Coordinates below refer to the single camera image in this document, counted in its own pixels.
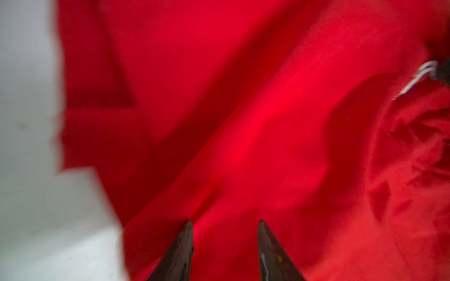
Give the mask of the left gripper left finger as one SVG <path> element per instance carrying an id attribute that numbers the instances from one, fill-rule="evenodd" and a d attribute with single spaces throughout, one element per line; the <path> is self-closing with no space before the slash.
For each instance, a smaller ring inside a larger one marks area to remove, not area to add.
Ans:
<path id="1" fill-rule="evenodd" d="M 147 281 L 190 281 L 193 253 L 193 224 L 187 221 Z"/>

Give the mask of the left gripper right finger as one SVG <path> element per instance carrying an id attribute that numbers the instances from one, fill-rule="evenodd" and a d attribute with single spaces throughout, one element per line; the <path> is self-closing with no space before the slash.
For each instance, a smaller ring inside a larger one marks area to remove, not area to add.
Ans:
<path id="1" fill-rule="evenodd" d="M 262 281 L 306 281 L 264 220 L 258 224 L 257 246 Z"/>

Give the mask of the red shorts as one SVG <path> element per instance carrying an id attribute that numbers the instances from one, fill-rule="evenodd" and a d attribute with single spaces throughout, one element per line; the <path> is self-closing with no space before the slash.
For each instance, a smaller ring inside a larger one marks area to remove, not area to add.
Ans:
<path id="1" fill-rule="evenodd" d="M 256 281 L 267 222 L 309 281 L 450 278 L 448 1 L 57 1 L 66 169 L 92 167 L 146 280 Z"/>

